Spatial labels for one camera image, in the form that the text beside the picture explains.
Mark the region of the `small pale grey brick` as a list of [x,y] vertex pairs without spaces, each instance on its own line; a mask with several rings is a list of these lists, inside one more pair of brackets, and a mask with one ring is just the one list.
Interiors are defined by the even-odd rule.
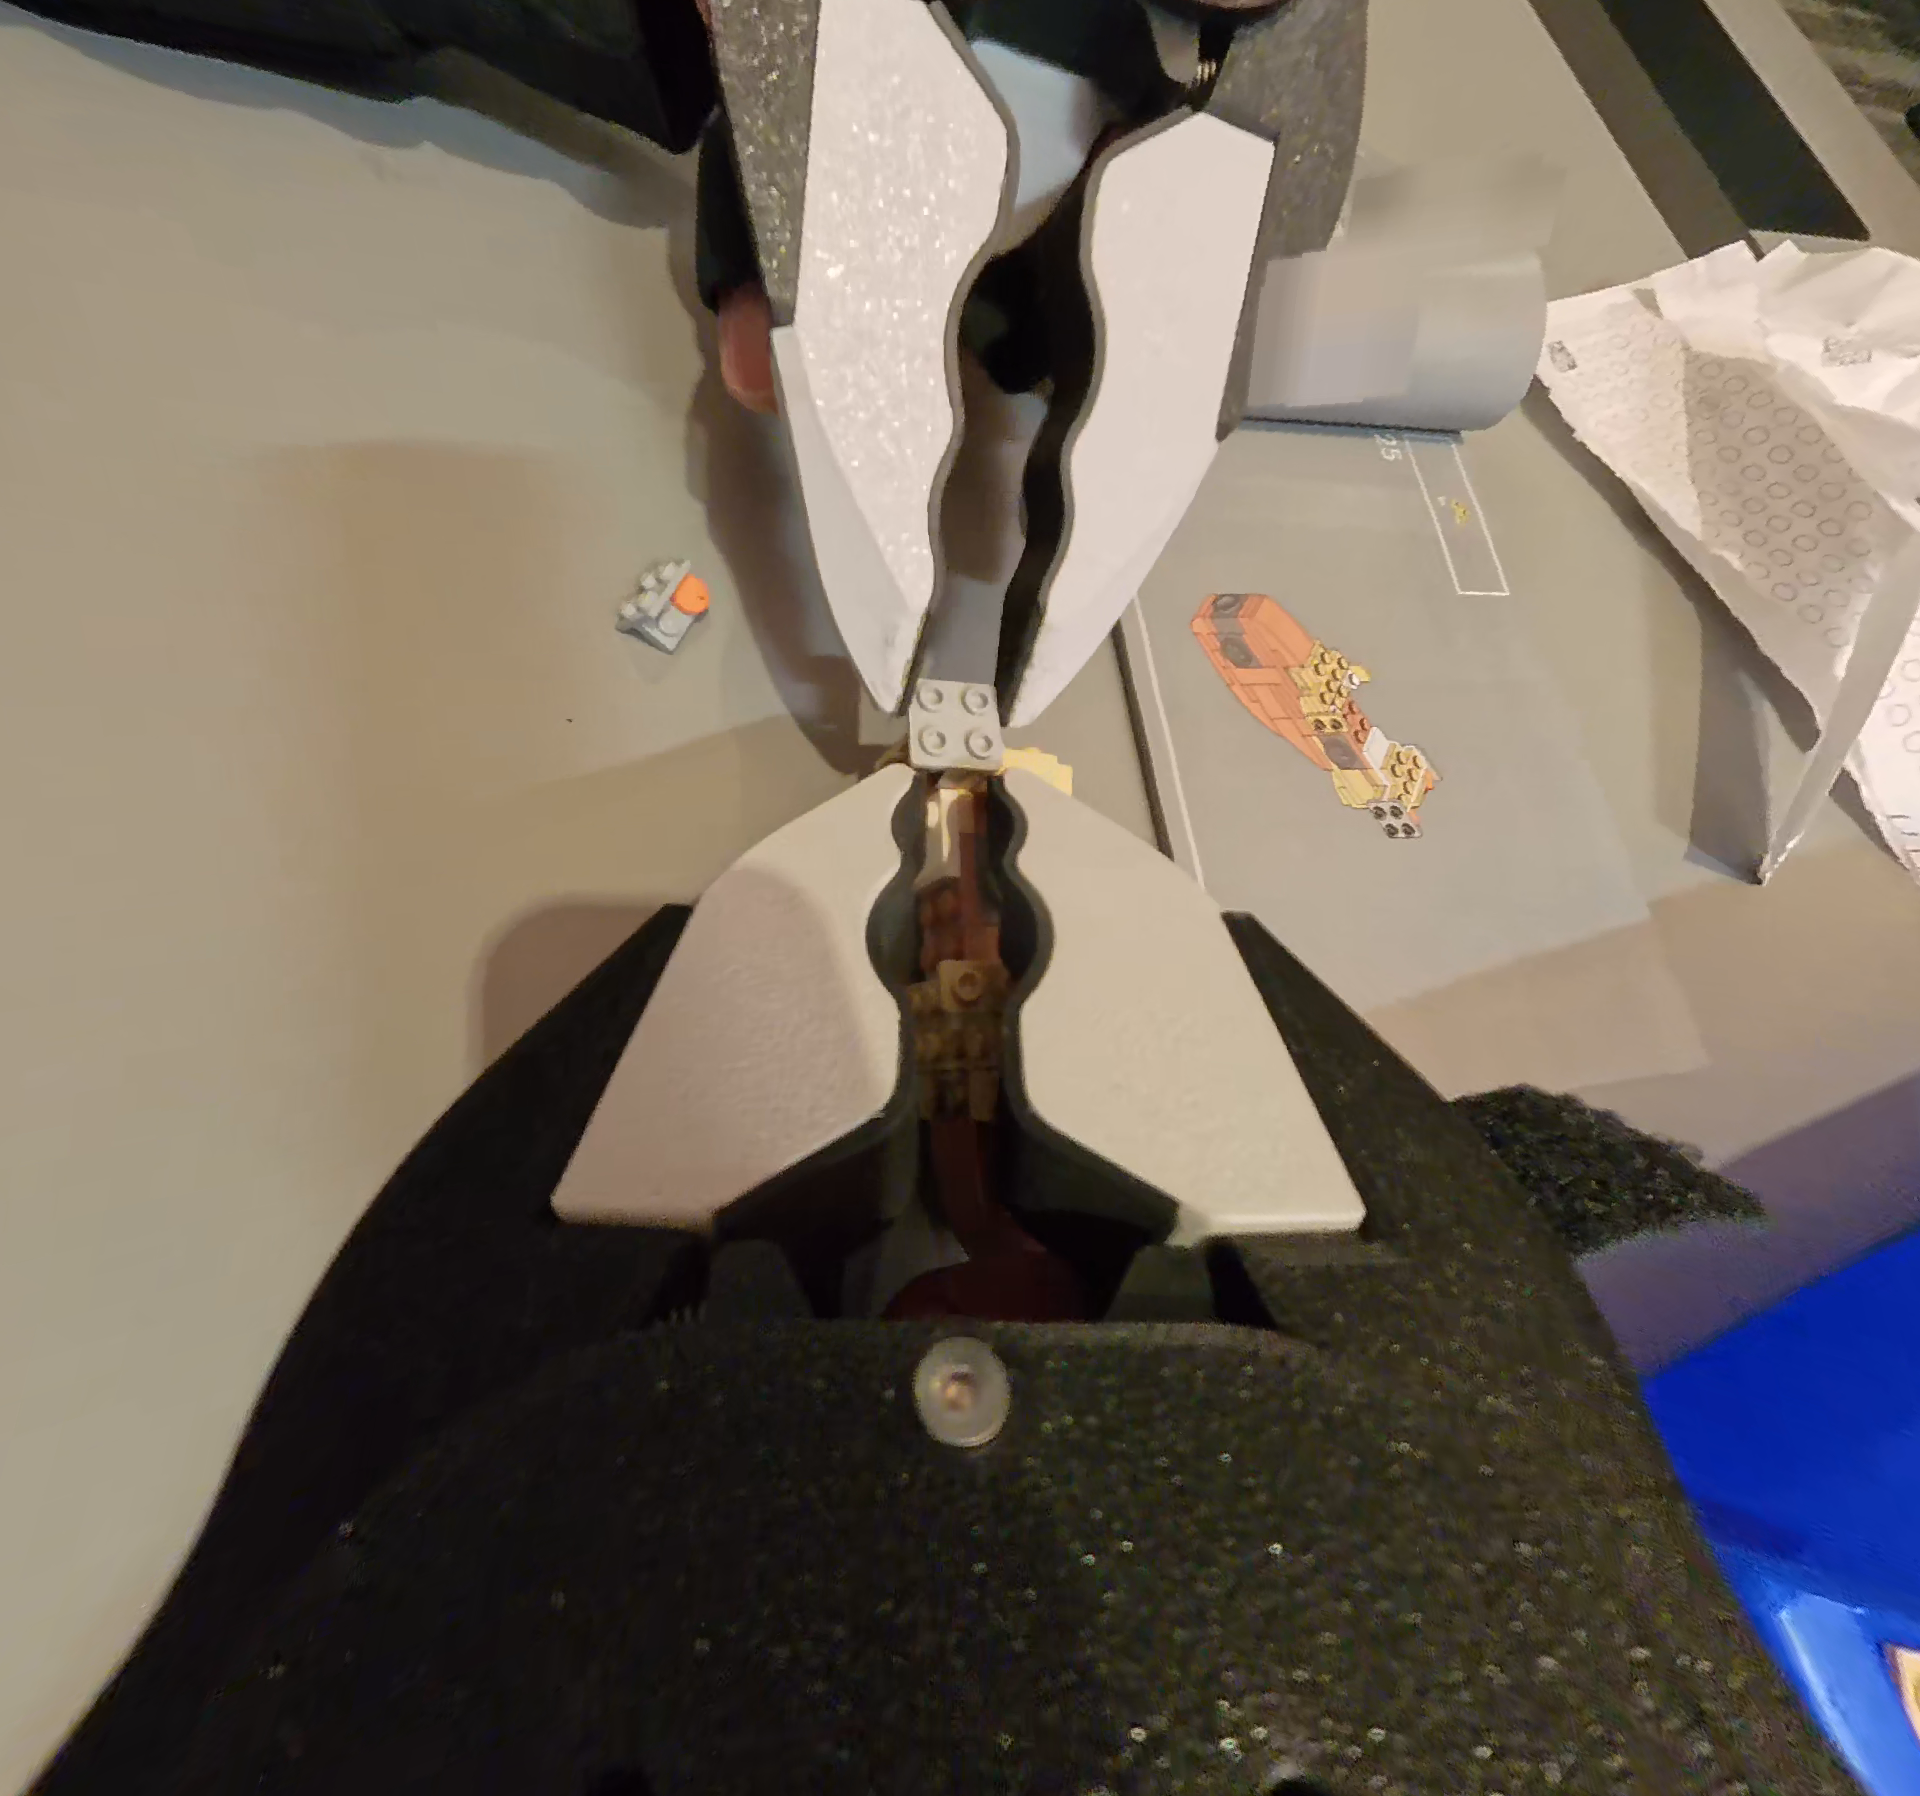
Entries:
[[906,713],[906,757],[920,775],[1001,775],[1005,750],[995,688],[916,679]]

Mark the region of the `small dark grey brick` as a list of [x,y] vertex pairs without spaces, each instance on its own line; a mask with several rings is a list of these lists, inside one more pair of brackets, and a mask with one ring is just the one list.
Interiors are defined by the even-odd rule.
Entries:
[[614,628],[657,655],[670,656],[682,652],[686,637],[706,619],[686,619],[670,607],[670,591],[684,574],[695,574],[686,558],[663,558],[642,571],[635,593],[614,614]]

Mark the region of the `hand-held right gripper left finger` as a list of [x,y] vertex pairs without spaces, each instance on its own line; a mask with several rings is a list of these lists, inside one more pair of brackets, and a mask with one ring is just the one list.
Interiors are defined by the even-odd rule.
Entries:
[[916,775],[881,768],[706,887],[568,1159],[555,1218],[714,1229],[881,1120],[902,1025],[870,920],[902,866],[902,804]]

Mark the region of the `orange tan brick model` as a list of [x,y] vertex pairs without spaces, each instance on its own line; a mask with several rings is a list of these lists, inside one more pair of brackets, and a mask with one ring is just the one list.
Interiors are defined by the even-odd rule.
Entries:
[[927,1216],[956,1257],[910,1279],[893,1313],[1061,1321],[1082,1311],[1083,1289],[1001,1199],[1012,980],[988,882],[988,808],[983,772],[927,779],[906,1022]]

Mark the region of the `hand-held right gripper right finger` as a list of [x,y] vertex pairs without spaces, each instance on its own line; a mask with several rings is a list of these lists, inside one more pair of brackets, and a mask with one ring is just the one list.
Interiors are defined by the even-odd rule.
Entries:
[[1018,1100],[1068,1149],[1043,1197],[1167,1246],[1357,1232],[1364,1199],[1212,896],[1039,776],[1005,775],[1002,801],[1039,923]]

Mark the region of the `blue plastic bin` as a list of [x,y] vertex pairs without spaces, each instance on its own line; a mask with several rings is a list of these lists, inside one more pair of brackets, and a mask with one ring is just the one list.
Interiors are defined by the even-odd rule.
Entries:
[[1915,1793],[1916,1232],[1642,1378],[1642,1401],[1813,1725],[1867,1793]]

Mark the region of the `grey instruction booklet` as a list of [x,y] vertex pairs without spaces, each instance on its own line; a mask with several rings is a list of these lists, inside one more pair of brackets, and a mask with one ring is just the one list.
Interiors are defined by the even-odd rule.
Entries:
[[1543,255],[1271,268],[1248,419],[1122,614],[1171,856],[1454,1093],[1705,1050],[1469,472]]

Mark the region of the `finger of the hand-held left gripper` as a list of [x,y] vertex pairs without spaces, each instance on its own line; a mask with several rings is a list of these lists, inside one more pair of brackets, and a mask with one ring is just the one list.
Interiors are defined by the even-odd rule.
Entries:
[[819,0],[790,317],[773,329],[829,619],[896,713],[960,436],[959,317],[1009,222],[1009,112],[944,10]]
[[1064,281],[1064,367],[1025,459],[1002,705],[1043,716],[1183,526],[1220,448],[1271,142],[1163,117],[1092,163]]

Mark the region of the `torn white paper bag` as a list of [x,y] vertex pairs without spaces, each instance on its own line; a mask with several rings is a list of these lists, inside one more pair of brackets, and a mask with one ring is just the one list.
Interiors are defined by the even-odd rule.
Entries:
[[1811,708],[1767,880],[1850,775],[1916,875],[1916,260],[1725,247],[1547,303],[1567,430]]

